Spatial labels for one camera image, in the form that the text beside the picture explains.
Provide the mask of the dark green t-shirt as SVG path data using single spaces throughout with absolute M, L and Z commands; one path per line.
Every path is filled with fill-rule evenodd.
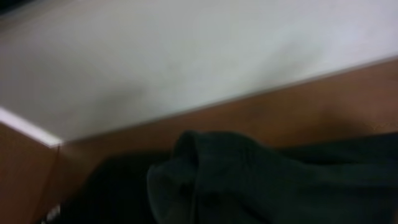
M 394 223 L 397 134 L 278 150 L 189 131 L 147 194 L 158 223 Z

